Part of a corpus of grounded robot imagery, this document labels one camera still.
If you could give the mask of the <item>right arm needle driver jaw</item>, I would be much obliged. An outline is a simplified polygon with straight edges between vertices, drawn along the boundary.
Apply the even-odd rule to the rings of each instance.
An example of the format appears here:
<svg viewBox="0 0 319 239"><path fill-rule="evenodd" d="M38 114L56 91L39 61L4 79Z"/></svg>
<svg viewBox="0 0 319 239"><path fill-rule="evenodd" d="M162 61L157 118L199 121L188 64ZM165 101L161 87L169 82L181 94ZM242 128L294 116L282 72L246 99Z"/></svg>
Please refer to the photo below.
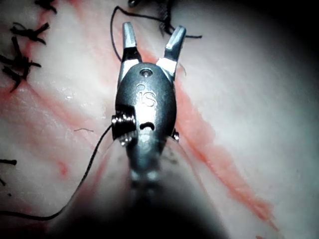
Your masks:
<svg viewBox="0 0 319 239"><path fill-rule="evenodd" d="M165 46L164 56L156 62L156 65L163 69L169 79L175 78L176 67L185 36L186 28L181 25L178 26Z"/></svg>
<svg viewBox="0 0 319 239"><path fill-rule="evenodd" d="M137 42L133 26L130 22L124 22L123 30L123 55L121 60L119 78L123 78L128 70L142 62L142 57L137 49Z"/></svg>

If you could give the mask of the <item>right arm needle driver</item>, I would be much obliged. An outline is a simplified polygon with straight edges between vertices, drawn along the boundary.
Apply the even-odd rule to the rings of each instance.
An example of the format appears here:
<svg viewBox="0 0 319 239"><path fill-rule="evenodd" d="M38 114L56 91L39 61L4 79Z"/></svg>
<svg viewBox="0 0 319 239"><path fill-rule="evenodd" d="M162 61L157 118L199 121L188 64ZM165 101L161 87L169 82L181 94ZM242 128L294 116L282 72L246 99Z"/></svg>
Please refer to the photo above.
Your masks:
<svg viewBox="0 0 319 239"><path fill-rule="evenodd" d="M118 84L115 111L113 139L152 131L179 141L174 80L158 65L139 63L128 70Z"/></svg>

